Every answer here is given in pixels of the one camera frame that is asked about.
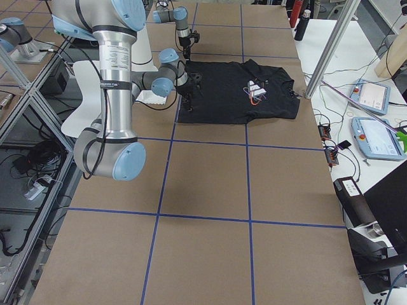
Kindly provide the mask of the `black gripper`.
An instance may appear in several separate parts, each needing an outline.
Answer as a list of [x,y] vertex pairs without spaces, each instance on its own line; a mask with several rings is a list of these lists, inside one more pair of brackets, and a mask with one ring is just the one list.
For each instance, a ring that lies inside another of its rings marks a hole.
[[202,80],[202,75],[199,73],[188,73],[186,82],[177,87],[177,92],[182,97],[182,105],[186,105],[186,110],[188,112],[193,111],[193,106],[191,104],[191,99],[193,97],[194,89],[200,91],[200,83]]
[[200,34],[194,30],[178,30],[177,36],[179,40],[179,44],[182,48],[182,52],[184,53],[184,58],[186,60],[190,60],[191,58],[191,47],[198,43],[200,40]]

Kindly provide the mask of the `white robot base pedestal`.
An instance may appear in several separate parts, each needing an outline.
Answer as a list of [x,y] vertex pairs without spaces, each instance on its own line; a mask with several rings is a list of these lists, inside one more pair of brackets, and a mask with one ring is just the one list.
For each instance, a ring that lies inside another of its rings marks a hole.
[[[158,68],[154,65],[153,56],[149,43],[148,31],[144,27],[137,32],[137,41],[132,45],[132,71],[135,72],[156,72]],[[155,95],[151,90],[143,90],[136,100],[147,105],[158,107],[165,105],[166,98]]]

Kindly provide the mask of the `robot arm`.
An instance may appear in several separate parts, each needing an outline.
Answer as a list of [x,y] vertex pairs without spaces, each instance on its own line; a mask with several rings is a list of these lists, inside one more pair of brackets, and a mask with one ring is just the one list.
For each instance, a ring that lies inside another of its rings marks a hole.
[[155,23],[174,22],[176,29],[176,46],[186,60],[191,59],[192,46],[199,43],[200,34],[188,25],[188,10],[184,6],[174,7],[172,1],[157,1],[153,12]]
[[142,171],[146,150],[132,128],[132,106],[141,91],[151,90],[166,97],[175,90],[189,101],[198,74],[188,74],[185,60],[190,44],[199,35],[188,26],[188,11],[180,6],[157,10],[155,20],[174,22],[183,55],[172,48],[160,52],[160,66],[154,72],[132,70],[132,46],[145,27],[142,1],[54,1],[52,19],[56,31],[99,45],[101,111],[79,135],[74,145],[74,160],[84,178],[109,177],[132,180]]

